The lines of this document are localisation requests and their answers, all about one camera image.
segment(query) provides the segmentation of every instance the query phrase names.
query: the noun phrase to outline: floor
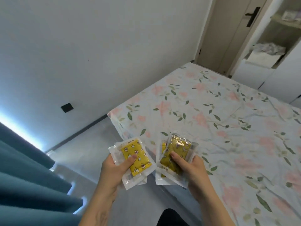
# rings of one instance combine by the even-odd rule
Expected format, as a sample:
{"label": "floor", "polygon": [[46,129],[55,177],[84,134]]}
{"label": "floor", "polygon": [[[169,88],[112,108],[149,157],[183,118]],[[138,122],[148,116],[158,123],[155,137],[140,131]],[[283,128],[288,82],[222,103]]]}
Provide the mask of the floor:
{"label": "floor", "polygon": [[[122,141],[109,118],[105,118],[70,142],[50,154],[57,163],[54,172],[73,184],[70,195],[84,197],[89,202],[98,182],[101,164],[108,147]],[[161,213],[172,208],[190,225],[200,222],[183,207],[163,186],[155,184],[153,175],[147,184],[128,191],[120,190],[112,206],[108,225],[156,225]],[[82,214],[85,206],[78,211]]]}

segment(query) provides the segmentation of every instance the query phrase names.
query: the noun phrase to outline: white box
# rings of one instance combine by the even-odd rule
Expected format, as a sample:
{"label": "white box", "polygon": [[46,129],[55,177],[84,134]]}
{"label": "white box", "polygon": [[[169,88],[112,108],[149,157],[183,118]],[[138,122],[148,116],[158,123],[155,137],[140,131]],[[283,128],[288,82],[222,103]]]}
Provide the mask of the white box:
{"label": "white box", "polygon": [[262,67],[272,68],[280,57],[281,55],[269,55],[264,52],[252,51],[247,61]]}

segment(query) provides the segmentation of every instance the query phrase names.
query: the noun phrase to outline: shelf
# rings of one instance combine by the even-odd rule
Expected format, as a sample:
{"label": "shelf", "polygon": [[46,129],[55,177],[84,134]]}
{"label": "shelf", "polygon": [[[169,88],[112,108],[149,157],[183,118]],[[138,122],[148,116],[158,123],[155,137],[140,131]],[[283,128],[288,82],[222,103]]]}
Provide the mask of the shelf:
{"label": "shelf", "polygon": [[271,16],[271,20],[275,21],[275,22],[278,22],[282,25],[286,25],[288,27],[293,27],[293,28],[296,28],[296,29],[301,29],[301,24],[297,24],[295,22],[289,22],[289,21],[284,21],[284,20],[281,20],[281,15],[280,14],[275,14],[273,16]]}

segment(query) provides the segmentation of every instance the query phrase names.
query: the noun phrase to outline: teal curtain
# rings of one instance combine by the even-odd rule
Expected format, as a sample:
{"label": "teal curtain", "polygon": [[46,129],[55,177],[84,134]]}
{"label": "teal curtain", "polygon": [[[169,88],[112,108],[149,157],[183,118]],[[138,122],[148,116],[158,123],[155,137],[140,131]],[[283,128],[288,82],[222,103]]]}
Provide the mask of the teal curtain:
{"label": "teal curtain", "polygon": [[67,195],[54,163],[0,123],[0,225],[78,225],[82,200]]}

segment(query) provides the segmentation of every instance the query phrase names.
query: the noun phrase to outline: bed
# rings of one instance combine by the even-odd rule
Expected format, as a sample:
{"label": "bed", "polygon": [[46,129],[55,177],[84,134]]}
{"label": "bed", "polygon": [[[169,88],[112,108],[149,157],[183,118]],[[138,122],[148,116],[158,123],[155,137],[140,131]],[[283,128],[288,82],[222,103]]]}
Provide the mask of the bed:
{"label": "bed", "polygon": [[[140,136],[154,153],[158,135],[194,135],[237,225],[301,225],[300,109],[188,63],[108,116],[124,140]],[[165,187],[201,220],[188,190]]]}

